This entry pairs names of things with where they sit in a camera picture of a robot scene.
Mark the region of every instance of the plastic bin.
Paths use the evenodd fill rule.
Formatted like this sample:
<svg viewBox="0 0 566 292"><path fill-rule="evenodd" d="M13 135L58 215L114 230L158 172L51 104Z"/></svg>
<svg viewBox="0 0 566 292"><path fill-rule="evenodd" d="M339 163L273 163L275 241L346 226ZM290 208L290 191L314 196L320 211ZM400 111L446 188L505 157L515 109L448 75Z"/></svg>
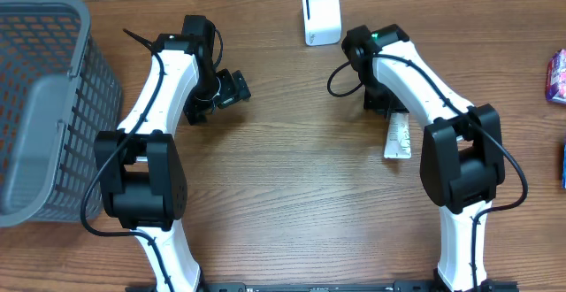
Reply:
<svg viewBox="0 0 566 292"><path fill-rule="evenodd" d="M76 221L122 88L80 0L0 0L0 227ZM102 206L97 188L88 203Z"/></svg>

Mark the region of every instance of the robotic arm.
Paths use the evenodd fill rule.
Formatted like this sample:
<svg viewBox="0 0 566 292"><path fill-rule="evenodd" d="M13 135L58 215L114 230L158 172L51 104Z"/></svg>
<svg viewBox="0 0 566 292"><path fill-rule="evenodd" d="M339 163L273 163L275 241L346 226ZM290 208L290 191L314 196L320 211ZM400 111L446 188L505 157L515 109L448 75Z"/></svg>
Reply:
<svg viewBox="0 0 566 292"><path fill-rule="evenodd" d="M364 108L388 116L393 111L413 113L424 130L421 180L432 201L440 207L441 255L435 271L442 290L469 291L474 287L471 233L474 217L490 208L495 187L503 183L503 155L484 136L474 134L469 116L501 143L499 115L490 106L475 108L450 89L421 57L409 37L396 25L371 33L366 26L348 31L342 49L365 85ZM390 58L412 61L420 67L461 116L440 99L414 67ZM458 151L457 142L473 141ZM487 279L483 264L486 215L477 225L477 285Z"/></svg>
<svg viewBox="0 0 566 292"><path fill-rule="evenodd" d="M194 292L202 282L200 266L190 253L180 220L187 204L187 180L173 142L180 115L184 112L194 125L206 121L204 113L208 110L251 97L240 71L232 75L226 69L216 73L211 59L215 31L205 17L186 16L180 35L160 35L151 44L163 62L161 87L122 156L111 161L100 179L106 213L118 218L123 228L154 238L175 291ZM96 137L99 169L140 120L161 72L153 56L140 97L118 131L100 132ZM148 171L128 172L125 167L135 162L147 163ZM169 291L156 252L148 240L136 238L157 278L156 287L141 291Z"/></svg>

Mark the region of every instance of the wire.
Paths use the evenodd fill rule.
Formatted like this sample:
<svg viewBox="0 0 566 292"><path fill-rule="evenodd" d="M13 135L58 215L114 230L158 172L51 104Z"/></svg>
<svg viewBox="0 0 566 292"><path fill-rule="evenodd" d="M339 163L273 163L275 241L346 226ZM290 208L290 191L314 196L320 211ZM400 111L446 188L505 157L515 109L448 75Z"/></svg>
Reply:
<svg viewBox="0 0 566 292"><path fill-rule="evenodd" d="M216 59L216 62L214 62L214 65L213 65L214 70L216 72L216 69L220 65L220 61L222 61L222 51L224 51L224 43L222 42L222 35L220 34L220 31L218 31L217 28L214 28L214 32L216 32L218 34L218 39L220 40L220 53L218 53L218 58Z"/></svg>
<svg viewBox="0 0 566 292"><path fill-rule="evenodd" d="M97 235L97 236L102 236L102 237L139 236L139 237L147 240L148 245L151 246L151 248L153 249L153 251L156 254L156 259L157 259L157 262L159 263L159 268L161 269L161 273L163 274L163 277L165 279L165 283L167 284L167 286L169 286L169 289L171 290L171 292L174 292L173 285L172 285L172 282L171 282L171 278L167 274L167 269L165 269L163 258L161 257L161 253L159 253L159 249L157 248L157 245L156 245L154 238L152 238L148 234L141 232L141 231L129 231L129 232L124 232L124 231L123 232L99 231L99 230L94 229L92 226L90 226L88 221L87 221L87 202L88 202L88 199L90 198L90 195L92 194L92 192L93 192L96 184L98 183L98 181L100 181L100 177L101 177L102 173L104 172L104 170L108 167L110 162L114 158L116 158L124 150L124 148L126 147L126 144L130 141L130 139L132 139L132 137L135 135L135 132L140 128L140 126L145 121L146 117L148 116L149 110L151 109L151 105L155 102L155 100L157 98L157 93L159 93L159 89L161 88L161 84L163 83L163 78L164 78L164 75L165 75L163 60L161 59L161 57L159 57L159 55L155 51L153 51L153 48L151 47L151 42L149 40L146 40L146 39L140 37L139 35L136 35L136 34L130 32L130 31L126 30L126 29L124 29L124 32L127 35L130 35L131 37L133 37L137 42L143 44L143 46L145 46L146 48L148 48L151 51L151 55L156 57L156 60L159 63L159 79L157 80L156 88L153 91L153 94L151 95L151 97L149 98L147 106L143 110L143 113L140 115L140 119L135 124L134 128L132 128L130 133L128 133L126 135L126 137L118 145L116 150L114 150L111 153L111 155L108 157L108 159L106 159L104 164L98 170L98 173L96 173L95 177L90 182L90 185L88 186L87 191L85 192L85 195L84 195L84 197L82 197L82 201L80 202L80 223L85 227L85 229L87 229L87 231L89 231L91 234L94 234L94 235Z"/></svg>
<svg viewBox="0 0 566 292"><path fill-rule="evenodd" d="M485 209L483 211L480 211L480 212L478 212L478 214L474 217L474 219L472 221L472 228L471 228L471 263L470 263L470 265L471 265L471 275L472 275L472 279L473 279L474 289L477 292L479 292L480 290L479 290L479 287L478 287L478 274L476 273L476 271L477 271L477 267L476 267L476 237L477 237L477 228L478 228L479 219L482 216L486 215L487 213L495 212L495 211L506 211L506 210L509 210L509 209L513 209L513 208L518 207L519 205L521 205L524 202L524 200L527 198L527 193L529 192L529 184L527 182L526 177L524 176L523 170L521 169L521 166L517 163L517 161L513 158L513 156L511 156L511 154L509 154L509 152L503 147L503 145L501 145L500 143L495 141L495 139L490 134L488 134L480 125L478 125L478 123L471 120L470 117L467 114L464 114L463 112L458 110L450 102L450 100L447 97L444 96L442 91L440 91L439 87L436 86L436 84L431 79L431 77L420 66L416 65L411 60L407 60L406 58L400 58L400 57L392 56L392 55L388 55L388 54L374 54L374 55L371 55L371 56L360 58L360 59L358 59L358 61L359 60L365 60L365 59L373 59L373 58L386 58L386 59L399 61L399 62L406 64L407 66L412 67L415 71L417 71L421 76L423 76L423 78L431 86L432 90L434 90L434 92L439 96L439 98L442 100L442 102L444 102L444 104L447 107L449 107L454 113L456 113L460 116L464 116L468 120L470 126L473 129L480 132L485 138L487 138L490 142L492 142L499 149L499 151L503 154L503 156L511 163L511 165L515 169L516 173L518 174L519 179L521 180L522 193L521 193L521 196L519 197L519 199L517 199L512 204L505 204L505 205L502 205L502 206L492 207L492 208L488 208L488 209ZM361 84L358 85L357 88L353 89L352 91L350 91L348 93L345 93L346 95L335 94L330 90L330 84L332 83L332 80L333 80L334 76L336 75L336 73L338 73L344 67L351 65L351 64L352 64L352 61L350 60L350 61L344 63L343 65L340 65L328 78L328 83L327 83L326 87L328 88L328 92L332 96L337 96L337 97L347 96L349 94L354 93L361 86Z"/></svg>

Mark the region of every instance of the white object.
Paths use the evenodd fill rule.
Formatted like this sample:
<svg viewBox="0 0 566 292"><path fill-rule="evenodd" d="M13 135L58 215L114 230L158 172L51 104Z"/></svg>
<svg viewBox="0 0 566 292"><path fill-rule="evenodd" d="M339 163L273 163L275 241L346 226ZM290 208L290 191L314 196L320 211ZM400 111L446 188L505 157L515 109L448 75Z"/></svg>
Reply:
<svg viewBox="0 0 566 292"><path fill-rule="evenodd" d="M175 291L195 292L201 275L201 268L196 263L188 249L187 237L180 220L173 221L171 230L163 231L156 227L138 227L137 230L155 238L157 248L161 253L167 274ZM157 292L168 292L161 268L153 248L144 238L136 236L151 263L157 279Z"/></svg>
<svg viewBox="0 0 566 292"><path fill-rule="evenodd" d="M340 40L340 0L302 0L302 15L307 45L334 44Z"/></svg>
<svg viewBox="0 0 566 292"><path fill-rule="evenodd" d="M162 50L158 54L163 60L165 76L146 121L136 133L151 134L154 130L160 130L174 137L188 94L198 82L198 65L195 56L186 54L182 50ZM149 77L140 97L118 129L123 128L125 133L129 133L134 128L156 89L159 71L157 58L152 56Z"/></svg>
<svg viewBox="0 0 566 292"><path fill-rule="evenodd" d="M410 155L409 115L408 113L393 113L389 118L386 149L383 157L408 159Z"/></svg>
<svg viewBox="0 0 566 292"><path fill-rule="evenodd" d="M492 206L492 202L481 201L463 208L462 213L454 214L447 207L440 207L440 230L442 248L439 261L439 276L450 291L473 289L471 276L471 226L478 212ZM484 237L487 215L479 218L476 229L476 275L478 285L487 279L484 268Z"/></svg>
<svg viewBox="0 0 566 292"><path fill-rule="evenodd" d="M458 96L434 71L419 57L413 42L395 42L383 48L379 54L387 54L413 61L434 81L445 97L461 112L468 112L473 106L470 101ZM417 118L421 128L432 124L437 118L452 119L457 116L444 105L425 78L412 67L387 58L373 59L373 72L380 83L385 84L399 97L410 114ZM450 291L467 291L473 288L471 277L471 227L476 214L491 207L484 201L470 205L460 214L452 213L447 207L440 207L441 255L438 264L439 276ZM484 236L486 218L480 219L476 233L476 267L478 284L486 279L484 268Z"/></svg>

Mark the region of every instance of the wooden table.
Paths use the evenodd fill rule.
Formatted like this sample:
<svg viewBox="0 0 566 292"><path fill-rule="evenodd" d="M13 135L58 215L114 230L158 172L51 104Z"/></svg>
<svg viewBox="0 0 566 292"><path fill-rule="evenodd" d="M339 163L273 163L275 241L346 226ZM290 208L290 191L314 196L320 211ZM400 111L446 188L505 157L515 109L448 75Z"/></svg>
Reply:
<svg viewBox="0 0 566 292"><path fill-rule="evenodd" d="M339 45L304 45L301 0L92 2L92 34L120 78L124 114L148 75L149 54L121 32L149 39L203 14L222 32L222 66L240 69L253 94L184 120L176 143L190 183L183 218L210 281L371 283L428 279L440 256L438 208L413 158L383 158L387 123L363 111L363 92L337 99L326 79L346 61ZM566 192L561 189L564 106L544 98L547 61L566 47L566 0L341 0L344 31L402 26L422 57L474 104L501 115L505 145L531 192L490 215L490 278L522 290L566 290ZM344 71L335 89L356 85ZM507 166L497 204L520 194ZM104 230L119 223L104 214ZM0 290L121 291L154 277L134 238L94 237L80 225L26 223L0 230Z"/></svg>

